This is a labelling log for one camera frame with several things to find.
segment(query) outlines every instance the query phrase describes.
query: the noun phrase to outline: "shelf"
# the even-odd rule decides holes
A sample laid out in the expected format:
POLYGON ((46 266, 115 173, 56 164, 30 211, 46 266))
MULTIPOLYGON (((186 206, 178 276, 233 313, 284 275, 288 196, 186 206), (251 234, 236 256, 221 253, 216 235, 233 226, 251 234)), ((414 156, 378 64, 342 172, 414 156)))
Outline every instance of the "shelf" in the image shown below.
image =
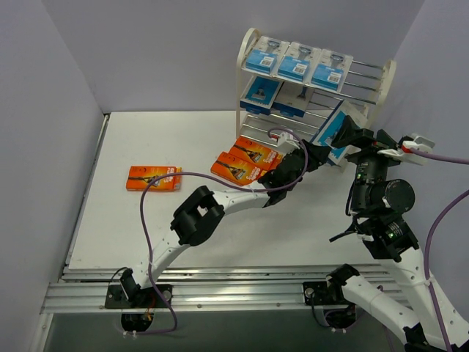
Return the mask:
POLYGON ((246 69, 244 67, 245 60, 260 37, 261 33, 258 29, 249 29, 246 32, 237 57, 236 136, 242 135, 273 147, 273 140, 270 140, 265 132, 274 125, 282 125, 291 128, 299 136, 309 140, 336 108, 337 104, 344 99, 356 105, 357 109, 367 117, 368 123, 365 127, 369 128, 372 125, 385 102, 392 84, 396 70, 396 62, 394 60, 388 60, 384 66, 353 60, 341 92, 335 92, 314 84, 303 84, 288 78, 246 69), (283 117, 279 111, 275 111, 269 116, 246 114, 243 121, 241 121, 239 102, 244 88, 242 86, 242 72, 267 77, 276 81, 290 82, 302 87, 314 88, 314 94, 309 101, 305 116, 292 119, 290 117, 283 117))

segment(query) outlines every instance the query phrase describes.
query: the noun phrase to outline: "orange product package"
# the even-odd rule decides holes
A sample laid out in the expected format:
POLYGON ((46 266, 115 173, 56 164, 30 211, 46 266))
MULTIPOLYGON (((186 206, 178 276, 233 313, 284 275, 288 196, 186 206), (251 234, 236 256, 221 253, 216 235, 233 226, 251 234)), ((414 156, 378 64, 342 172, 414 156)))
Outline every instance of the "orange product package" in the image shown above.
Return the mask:
MULTIPOLYGON (((176 166, 132 166, 125 188, 128 191, 143 191, 155 177, 181 172, 176 166)), ((181 176, 169 176, 157 181, 149 191, 176 191, 181 188, 181 176)))
POLYGON ((239 186, 245 186, 263 175, 264 170, 234 155, 222 152, 210 171, 239 186))
POLYGON ((275 150, 253 142, 243 136, 239 137, 229 154, 247 161, 263 170, 275 169, 283 155, 275 150))

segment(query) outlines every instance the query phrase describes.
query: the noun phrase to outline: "black mount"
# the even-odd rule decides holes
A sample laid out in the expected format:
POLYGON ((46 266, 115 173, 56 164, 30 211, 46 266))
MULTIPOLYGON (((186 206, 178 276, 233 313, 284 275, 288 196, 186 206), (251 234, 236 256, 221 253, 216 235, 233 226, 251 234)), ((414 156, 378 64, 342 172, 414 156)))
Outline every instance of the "black mount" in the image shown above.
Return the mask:
POLYGON ((311 306, 313 316, 321 326, 346 329, 356 322, 356 305, 335 295, 326 281, 304 282, 303 292, 305 304, 311 306))
MULTIPOLYGON (((173 287, 171 285, 156 285, 160 292, 165 295, 171 304, 173 287)), ((163 300, 156 294, 153 287, 143 290, 139 289, 131 298, 127 298, 121 285, 109 285, 106 293, 104 307, 106 309, 129 309, 129 308, 166 308, 163 300)))
MULTIPOLYGON (((282 187, 293 182, 303 171, 305 166, 305 157, 308 159, 307 172, 313 172, 325 164, 331 151, 330 147, 313 145, 305 139, 303 139, 302 142, 308 150, 307 155, 305 155, 303 148, 293 150, 284 156, 284 159, 274 170, 267 172, 264 176, 258 179, 257 182, 261 183, 265 188, 282 187)), ((270 199, 265 206, 268 207, 283 200, 287 196, 287 192, 291 191, 293 187, 294 186, 282 191, 268 192, 267 194, 270 199)))
POLYGON ((180 245, 195 247, 210 238, 224 216, 223 205, 217 203, 213 192, 200 186, 174 212, 171 230, 179 236, 180 245))
MULTIPOLYGON (((425 338, 424 330, 422 325, 418 323, 413 328, 404 328, 405 338, 407 343, 404 345, 406 352, 444 352, 436 347, 432 347, 428 344, 425 338)), ((457 347, 456 345, 451 345, 453 352, 468 352, 469 351, 469 340, 462 345, 457 347)))

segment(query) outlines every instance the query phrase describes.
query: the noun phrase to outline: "blue product package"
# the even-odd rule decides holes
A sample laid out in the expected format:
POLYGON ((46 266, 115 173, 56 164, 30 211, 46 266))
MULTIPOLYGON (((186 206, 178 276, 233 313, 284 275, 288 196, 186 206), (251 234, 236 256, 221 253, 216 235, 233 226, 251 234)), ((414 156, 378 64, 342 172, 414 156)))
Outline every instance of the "blue product package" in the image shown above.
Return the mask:
POLYGON ((279 81, 256 77, 248 92, 240 100, 240 107, 254 114, 269 115, 273 100, 280 89, 280 84, 279 81))
MULTIPOLYGON (((321 128, 317 134, 311 139, 311 142, 314 142, 322 147, 329 146, 337 136, 337 133, 340 131, 342 123, 346 116, 350 116, 354 123, 358 127, 363 127, 366 124, 366 117, 359 112, 350 102, 343 100, 340 102, 328 119, 322 124, 321 128)), ((347 154, 350 146, 343 148, 332 148, 329 153, 328 163, 332 165, 338 165, 343 157, 347 154)))
POLYGON ((319 64, 314 71, 311 82, 321 87, 337 90, 343 74, 344 71, 340 68, 319 64))
POLYGON ((246 60, 246 67, 251 70, 270 74, 270 71, 273 69, 276 62, 276 54, 266 53, 264 51, 260 51, 259 49, 254 49, 246 60))
POLYGON ((278 68, 278 74, 302 82, 308 69, 308 60, 299 60, 291 56, 286 56, 278 68))

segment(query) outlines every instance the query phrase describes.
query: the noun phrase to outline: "purple cable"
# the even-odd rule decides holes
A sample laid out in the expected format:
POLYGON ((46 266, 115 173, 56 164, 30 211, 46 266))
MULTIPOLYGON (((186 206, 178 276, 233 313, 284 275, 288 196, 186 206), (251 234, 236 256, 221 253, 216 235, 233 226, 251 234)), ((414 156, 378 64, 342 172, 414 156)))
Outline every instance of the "purple cable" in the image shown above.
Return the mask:
MULTIPOLYGON (((444 156, 444 155, 434 155, 434 154, 429 154, 425 152, 421 152, 420 150, 410 148, 410 151, 416 155, 419 155, 423 158, 427 159, 432 159, 432 160, 438 160, 438 161, 444 161, 446 163, 454 163, 454 164, 464 164, 464 165, 469 165, 469 160, 468 159, 461 159, 461 158, 452 158, 449 156, 444 156)), ((435 221, 433 222, 432 227, 430 228, 430 231, 428 232, 428 236, 426 237, 426 243, 425 243, 425 252, 424 252, 424 271, 425 271, 425 279, 428 280, 430 279, 430 246, 432 245, 432 239, 433 235, 435 233, 435 230, 437 226, 439 225, 440 221, 443 219, 443 217, 459 202, 461 202, 464 198, 466 198, 469 195, 469 190, 464 192, 463 194, 459 195, 455 200, 453 200, 451 203, 448 204, 448 206, 443 209, 443 211, 440 213, 440 215, 437 216, 435 221)), ((443 315, 441 314, 441 309, 440 305, 438 304, 438 299, 437 295, 435 292, 435 288, 433 287, 433 284, 430 282, 429 284, 429 291, 430 291, 430 296, 432 297, 432 302, 433 306, 435 307, 435 313, 437 315, 437 320, 438 320, 438 325, 440 326, 441 334, 443 336, 443 341, 445 342, 445 347, 447 351, 452 351, 451 343, 449 342, 449 337, 448 333, 446 332, 445 328, 445 322, 443 320, 443 315)))
POLYGON ((169 329, 160 329, 160 330, 152 330, 152 331, 141 331, 137 334, 139 335, 151 335, 151 334, 165 334, 165 333, 168 333, 168 332, 173 332, 177 329, 177 316, 176 316, 176 312, 173 310, 173 308, 171 307, 171 305, 169 304, 169 302, 166 300, 166 298, 163 296, 163 294, 161 293, 161 291, 158 289, 158 287, 156 286, 156 283, 155 283, 155 280, 153 279, 153 276, 152 276, 152 264, 153 263, 153 250, 152 250, 152 241, 149 237, 149 233, 148 233, 148 229, 147 229, 147 223, 145 222, 145 215, 144 215, 144 200, 145 200, 145 195, 147 194, 148 190, 150 189, 151 186, 153 186, 155 183, 157 183, 159 180, 162 180, 166 177, 172 177, 172 176, 196 176, 196 177, 203 177, 203 178, 207 178, 208 180, 212 180, 212 181, 215 181, 215 182, 218 182, 218 183, 221 183, 222 185, 226 186, 226 187, 230 187, 230 188, 233 188, 233 189, 236 189, 238 191, 244 191, 244 192, 256 192, 256 193, 259 193, 259 192, 274 192, 274 191, 282 191, 284 189, 288 189, 294 185, 296 185, 298 182, 301 181, 301 179, 303 178, 303 176, 305 175, 306 173, 306 170, 308 168, 308 150, 306 149, 306 146, 305 144, 303 143, 303 141, 301 140, 301 138, 291 132, 291 130, 287 129, 287 128, 282 128, 282 127, 274 127, 274 128, 271 128, 268 132, 267 132, 267 135, 270 137, 270 132, 271 131, 274 131, 274 130, 278 130, 278 131, 283 131, 283 132, 287 132, 287 133, 290 133, 292 136, 294 136, 298 142, 300 143, 300 146, 301 148, 303 149, 303 151, 305 152, 305 165, 304 165, 304 168, 303 168, 303 171, 301 172, 300 176, 298 176, 298 178, 294 181, 292 181, 291 183, 288 183, 287 185, 285 186, 281 186, 281 187, 275 187, 275 188, 266 188, 266 189, 249 189, 249 188, 243 188, 243 187, 239 187, 239 186, 233 186, 225 181, 222 181, 222 180, 219 180, 218 178, 216 177, 213 177, 213 176, 210 176, 210 175, 206 175, 206 174, 200 174, 198 172, 174 172, 172 174, 166 174, 166 175, 162 175, 162 176, 159 176, 159 177, 156 177, 154 178, 150 183, 148 183, 147 187, 143 190, 142 194, 141 194, 141 198, 140 198, 140 219, 141 219, 141 225, 144 229, 144 233, 145 233, 145 238, 147 239, 147 245, 148 245, 148 252, 149 252, 149 261, 148 261, 148 278, 149 278, 149 281, 152 283, 152 286, 153 286, 153 289, 155 290, 155 292, 157 293, 158 297, 160 297, 160 299, 164 302, 164 304, 168 307, 169 311, 171 312, 171 315, 173 316, 173 319, 174 319, 174 325, 172 328, 169 328, 169 329))
POLYGON ((469 165, 468 159, 452 158, 451 156, 429 154, 429 153, 425 153, 420 150, 417 150, 415 148, 410 148, 410 151, 415 155, 418 155, 427 159, 445 161, 446 163, 469 165))
MULTIPOLYGON (((466 198, 469 195, 469 190, 464 192, 463 194, 460 194, 455 200, 453 200, 451 203, 449 203, 446 208, 443 209, 443 211, 440 213, 440 215, 437 216, 435 219, 435 222, 433 222, 432 227, 430 228, 430 231, 428 232, 428 236, 426 238, 426 243, 425 243, 425 252, 424 252, 424 271, 425 271, 425 279, 430 278, 430 246, 432 245, 432 239, 433 235, 435 234, 435 230, 437 229, 437 226, 443 220, 445 215, 459 202, 461 202, 464 198, 466 198)), ((443 340, 445 341, 445 346, 448 351, 452 351, 451 349, 451 343, 449 342, 448 338, 448 333, 446 332, 445 328, 445 323, 443 321, 443 316, 441 314, 440 310, 440 305, 438 304, 437 300, 437 295, 435 292, 435 288, 433 287, 433 284, 430 282, 429 285, 429 291, 430 295, 432 297, 432 302, 433 305, 435 306, 435 312, 437 313, 437 319, 438 319, 438 325, 440 325, 441 329, 441 334, 443 335, 443 340)))

